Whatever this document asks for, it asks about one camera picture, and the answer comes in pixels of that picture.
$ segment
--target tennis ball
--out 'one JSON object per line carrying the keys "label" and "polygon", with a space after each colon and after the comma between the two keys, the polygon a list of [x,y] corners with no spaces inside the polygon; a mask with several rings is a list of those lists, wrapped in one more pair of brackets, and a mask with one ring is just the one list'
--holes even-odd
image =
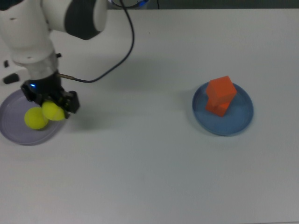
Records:
{"label": "tennis ball", "polygon": [[38,130],[44,128],[49,120],[43,116],[40,107],[33,107],[29,109],[24,116],[25,124],[31,129]]}
{"label": "tennis ball", "polygon": [[65,119],[64,111],[52,101],[45,101],[42,105],[43,115],[49,120],[60,121]]}

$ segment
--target black cable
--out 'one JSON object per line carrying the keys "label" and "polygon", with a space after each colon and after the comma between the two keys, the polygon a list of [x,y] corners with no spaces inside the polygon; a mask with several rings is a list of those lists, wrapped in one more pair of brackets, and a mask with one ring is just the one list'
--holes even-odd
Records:
{"label": "black cable", "polygon": [[105,77],[107,74],[109,74],[114,69],[116,69],[118,66],[120,66],[130,56],[130,54],[131,54],[131,52],[133,50],[133,47],[134,47],[134,43],[135,43],[134,26],[133,26],[132,20],[130,18],[130,15],[129,15],[128,11],[127,11],[127,8],[126,8],[126,6],[123,3],[123,0],[120,0],[120,2],[121,2],[121,6],[122,6],[123,10],[125,11],[125,14],[126,14],[126,16],[128,18],[128,21],[129,21],[130,27],[131,27],[131,31],[132,31],[132,43],[131,43],[130,50],[128,51],[128,53],[126,54],[126,56],[120,62],[118,62],[115,66],[113,66],[111,69],[109,69],[108,71],[106,71],[103,75],[101,75],[100,77],[98,77],[96,79],[93,79],[93,80],[83,80],[83,79],[74,78],[74,77],[67,76],[67,75],[62,75],[62,74],[60,74],[60,77],[71,79],[71,80],[74,80],[74,81],[77,81],[77,82],[82,82],[82,83],[94,83],[96,81],[99,81],[101,78]]}

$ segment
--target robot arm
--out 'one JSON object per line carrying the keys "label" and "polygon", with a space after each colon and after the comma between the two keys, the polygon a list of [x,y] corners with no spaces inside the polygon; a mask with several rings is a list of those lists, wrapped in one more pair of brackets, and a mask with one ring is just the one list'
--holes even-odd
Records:
{"label": "robot arm", "polygon": [[41,4],[53,30],[89,40],[105,28],[105,0],[42,0]]}
{"label": "robot arm", "polygon": [[29,101],[51,100],[68,112],[79,108],[76,92],[65,92],[50,30],[83,40],[99,34],[106,23],[106,0],[0,0],[0,35],[13,62],[28,70],[21,87]]}

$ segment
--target orange block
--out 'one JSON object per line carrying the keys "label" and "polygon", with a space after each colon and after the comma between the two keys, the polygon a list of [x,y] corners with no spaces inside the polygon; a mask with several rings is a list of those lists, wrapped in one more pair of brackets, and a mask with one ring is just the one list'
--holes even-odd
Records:
{"label": "orange block", "polygon": [[206,104],[206,110],[211,113],[214,113],[220,117],[223,117],[225,115],[225,112],[228,109],[229,105],[230,105],[230,102],[221,104],[219,106],[213,106],[211,100],[209,99]]}
{"label": "orange block", "polygon": [[212,106],[230,103],[237,94],[234,84],[228,76],[213,79],[206,88]]}

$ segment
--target white table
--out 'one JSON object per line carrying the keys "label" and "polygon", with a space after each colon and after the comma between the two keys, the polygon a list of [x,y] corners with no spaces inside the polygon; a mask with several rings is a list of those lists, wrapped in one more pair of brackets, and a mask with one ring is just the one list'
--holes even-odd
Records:
{"label": "white table", "polygon": [[[299,10],[130,14],[132,56],[98,83],[64,80],[81,108],[58,135],[35,147],[0,137],[0,224],[299,221]],[[109,11],[95,39],[52,40],[60,71],[89,79],[131,36]],[[235,137],[208,133],[191,111],[195,90],[225,75],[255,107]],[[1,87],[1,102],[19,86]]]}

